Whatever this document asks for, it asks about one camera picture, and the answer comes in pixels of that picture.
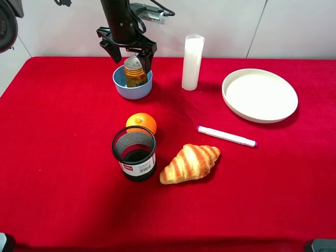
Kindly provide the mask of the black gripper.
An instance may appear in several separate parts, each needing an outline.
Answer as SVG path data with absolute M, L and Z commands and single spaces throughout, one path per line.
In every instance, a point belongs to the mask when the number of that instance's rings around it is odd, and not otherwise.
M 97 35 L 101 38 L 100 46 L 115 63 L 122 59 L 121 48 L 138 53 L 142 69 L 148 74 L 157 45 L 144 36 L 145 25 L 131 9 L 130 2 L 101 1 L 101 5 L 108 27 L 97 29 Z

